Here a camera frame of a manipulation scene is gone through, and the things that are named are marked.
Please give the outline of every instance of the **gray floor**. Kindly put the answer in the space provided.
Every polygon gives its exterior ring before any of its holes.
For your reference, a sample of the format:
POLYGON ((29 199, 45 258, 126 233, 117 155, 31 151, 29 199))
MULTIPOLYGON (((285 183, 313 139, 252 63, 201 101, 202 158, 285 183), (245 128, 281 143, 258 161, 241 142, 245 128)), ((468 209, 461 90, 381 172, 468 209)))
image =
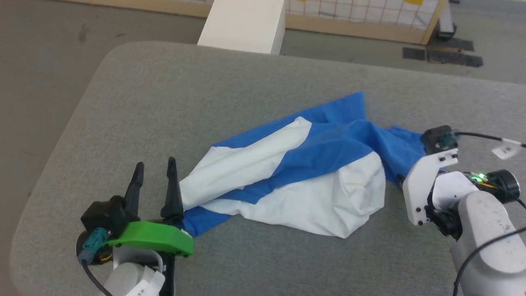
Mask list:
MULTIPOLYGON (((12 233, 98 64, 127 42, 197 43, 205 21, 45 0, 0 0, 0 7, 0 285, 15 295, 12 233)), ((526 84, 526 3, 462 0, 453 9, 458 37, 475 42, 485 66, 408 61, 401 59, 407 45, 297 31, 286 32, 281 53, 526 84)))

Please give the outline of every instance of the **gray table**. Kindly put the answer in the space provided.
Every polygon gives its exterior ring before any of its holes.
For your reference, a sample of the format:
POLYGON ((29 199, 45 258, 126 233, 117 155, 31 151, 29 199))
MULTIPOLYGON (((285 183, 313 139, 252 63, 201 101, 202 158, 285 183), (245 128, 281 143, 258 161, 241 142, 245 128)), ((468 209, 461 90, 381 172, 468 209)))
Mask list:
MULTIPOLYGON (((159 42, 104 59, 52 153, 13 240, 11 274, 27 295, 89 295, 74 256, 82 212, 124 194, 146 165, 139 214, 158 218, 166 162, 186 176, 217 141, 320 103, 365 91, 369 118, 415 131, 449 124, 526 140, 526 86, 348 63, 159 42)), ((499 161, 491 141, 463 138, 460 167, 506 167, 526 181, 526 153, 499 161)), ((517 226, 518 205, 507 206, 517 226)), ((408 222, 401 191, 349 238, 234 217, 177 261, 179 295, 449 295, 453 239, 408 222)), ((105 281, 110 264, 92 268, 105 281)))

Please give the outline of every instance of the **wooden beam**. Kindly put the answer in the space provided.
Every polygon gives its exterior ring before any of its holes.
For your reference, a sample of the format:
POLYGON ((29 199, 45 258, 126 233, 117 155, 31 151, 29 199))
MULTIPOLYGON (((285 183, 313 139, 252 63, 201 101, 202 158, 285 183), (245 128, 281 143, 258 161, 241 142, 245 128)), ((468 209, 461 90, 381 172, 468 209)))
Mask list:
POLYGON ((437 26, 438 19, 440 18, 440 14, 442 13, 442 9, 444 9, 444 6, 448 1, 449 0, 440 0, 438 2, 437 8, 434 9, 433 16, 431 17, 431 21, 429 22, 428 28, 424 33, 420 44, 426 45, 429 42, 429 38, 434 32, 434 28, 437 26))
POLYGON ((62 0, 83 4, 120 7, 137 9, 142 11, 161 12, 168 14, 180 14, 187 16, 208 16, 212 5, 177 0, 62 0))
POLYGON ((287 29, 416 44, 420 44, 425 33, 424 30, 417 28, 370 23, 351 23, 347 21, 335 21, 334 19, 330 18, 291 14, 287 15, 285 18, 285 27, 287 29))

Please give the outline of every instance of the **floor stain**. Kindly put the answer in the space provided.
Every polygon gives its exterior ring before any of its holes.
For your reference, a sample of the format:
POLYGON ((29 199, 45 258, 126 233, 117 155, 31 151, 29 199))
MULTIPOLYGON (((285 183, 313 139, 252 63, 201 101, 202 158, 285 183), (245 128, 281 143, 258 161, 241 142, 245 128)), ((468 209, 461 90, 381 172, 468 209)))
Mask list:
POLYGON ((80 31, 78 32, 78 41, 80 43, 84 43, 86 42, 86 34, 89 33, 89 28, 86 24, 82 24, 82 26, 80 26, 80 31))

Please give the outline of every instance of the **white label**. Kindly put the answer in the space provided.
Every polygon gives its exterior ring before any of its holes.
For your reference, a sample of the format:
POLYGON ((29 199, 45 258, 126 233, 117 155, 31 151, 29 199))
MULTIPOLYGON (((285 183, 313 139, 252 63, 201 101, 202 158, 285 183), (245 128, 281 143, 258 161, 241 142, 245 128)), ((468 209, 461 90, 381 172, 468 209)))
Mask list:
POLYGON ((515 156, 522 149, 521 143, 502 138, 502 144, 493 148, 493 152, 500 159, 508 159, 515 156))
POLYGON ((141 280, 126 296, 158 296, 163 287, 165 277, 156 271, 153 278, 148 282, 141 280))

